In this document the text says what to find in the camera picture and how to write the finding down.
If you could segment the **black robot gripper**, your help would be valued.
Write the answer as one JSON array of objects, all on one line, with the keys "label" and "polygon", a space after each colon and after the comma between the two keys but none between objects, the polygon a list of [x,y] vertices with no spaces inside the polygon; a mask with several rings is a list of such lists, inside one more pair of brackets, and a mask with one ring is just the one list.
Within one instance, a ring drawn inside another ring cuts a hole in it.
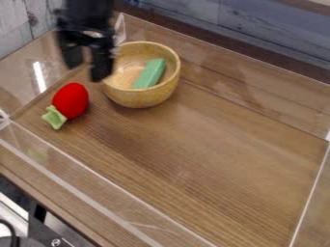
[{"label": "black robot gripper", "polygon": [[91,78],[101,81],[113,70],[113,0],[64,0],[56,17],[56,37],[64,64],[73,69],[84,63],[83,47],[92,52]]}]

